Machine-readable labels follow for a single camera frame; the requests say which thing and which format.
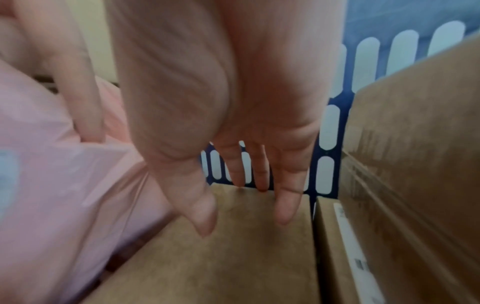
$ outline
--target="cardboard box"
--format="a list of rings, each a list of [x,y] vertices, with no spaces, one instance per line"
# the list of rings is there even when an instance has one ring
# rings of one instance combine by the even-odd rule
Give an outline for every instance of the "cardboard box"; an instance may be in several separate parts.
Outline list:
[[[389,304],[480,302],[480,39],[361,90],[339,198]]]
[[[309,198],[281,227],[271,191],[212,190],[219,216],[210,237],[177,219],[83,303],[319,303]]]
[[[318,276],[321,292],[329,304],[360,304],[334,204],[317,198],[313,226],[317,238]]]

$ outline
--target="palm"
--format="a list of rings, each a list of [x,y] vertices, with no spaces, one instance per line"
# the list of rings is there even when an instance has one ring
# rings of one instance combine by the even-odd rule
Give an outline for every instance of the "palm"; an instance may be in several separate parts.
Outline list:
[[[340,26],[324,28],[341,21],[342,7],[319,0],[132,0],[108,7],[132,138],[166,196],[201,233],[215,221],[195,161],[209,141],[243,186],[244,140],[260,190],[268,188],[272,167],[277,220],[294,215],[341,33]],[[139,37],[156,41],[139,48]]]

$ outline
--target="pink plastic bag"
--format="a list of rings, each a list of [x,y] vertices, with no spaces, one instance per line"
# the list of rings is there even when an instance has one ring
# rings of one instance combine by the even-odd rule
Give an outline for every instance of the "pink plastic bag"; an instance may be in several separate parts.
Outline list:
[[[63,100],[0,61],[0,303],[68,302],[172,213],[97,83],[107,140],[81,143]]]

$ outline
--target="hand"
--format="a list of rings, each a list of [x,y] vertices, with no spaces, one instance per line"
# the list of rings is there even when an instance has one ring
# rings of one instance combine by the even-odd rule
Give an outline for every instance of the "hand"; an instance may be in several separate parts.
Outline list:
[[[339,0],[110,0],[112,43],[133,142],[201,235],[217,209],[198,155],[209,141],[236,186],[250,154],[286,224],[300,203],[342,33]]]
[[[65,0],[0,0],[0,59],[27,74],[43,60],[82,140],[104,140],[92,64]]]

